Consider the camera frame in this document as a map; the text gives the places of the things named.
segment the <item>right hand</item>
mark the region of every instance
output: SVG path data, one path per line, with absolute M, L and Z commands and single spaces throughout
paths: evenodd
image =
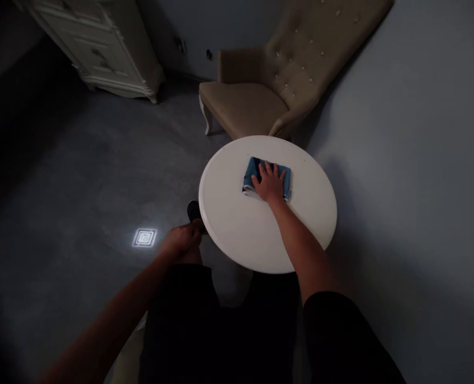
M 269 204 L 275 200 L 283 199 L 283 180 L 286 171 L 283 171 L 279 176 L 278 165 L 274 164 L 274 170 L 272 170 L 268 161 L 265 162 L 265 168 L 261 163 L 258 168 L 262 176 L 262 182 L 258 182 L 255 175 L 251 176 L 251 181 L 258 196 Z

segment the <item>foot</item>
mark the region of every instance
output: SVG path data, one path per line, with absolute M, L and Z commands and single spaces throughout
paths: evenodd
M 189 217 L 189 221 L 195 223 L 199 228 L 199 232 L 204 235 L 206 233 L 206 229 L 205 225 L 203 224 L 203 220 L 201 219 L 199 203 L 196 200 L 191 200 L 187 206 L 187 216 Z

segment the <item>beige armchair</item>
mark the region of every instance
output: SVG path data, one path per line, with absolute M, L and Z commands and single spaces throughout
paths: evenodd
M 264 47 L 219 52 L 219 81 L 199 85 L 199 103 L 234 140 L 290 136 L 392 0 L 292 0 Z

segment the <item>hand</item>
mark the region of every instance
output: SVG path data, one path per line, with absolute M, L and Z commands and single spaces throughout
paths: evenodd
M 193 245 L 199 245 L 201 233 L 193 223 L 171 229 L 162 245 L 162 252 L 172 254 L 175 257 L 187 252 Z
M 283 180 L 285 179 L 286 171 L 283 171 L 281 176 L 278 176 L 278 165 L 274 164 L 274 170 L 272 170 L 268 161 L 265 162 L 265 168 L 261 163 L 258 165 L 258 168 L 262 176 L 262 182 L 258 183 L 258 178 L 255 175 L 251 176 L 251 181 L 258 196 L 267 203 L 283 199 Z

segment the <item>white cabinet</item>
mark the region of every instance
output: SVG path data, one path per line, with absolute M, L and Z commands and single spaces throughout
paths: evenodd
M 27 0 L 23 5 L 90 89 L 157 102 L 164 72 L 134 0 Z

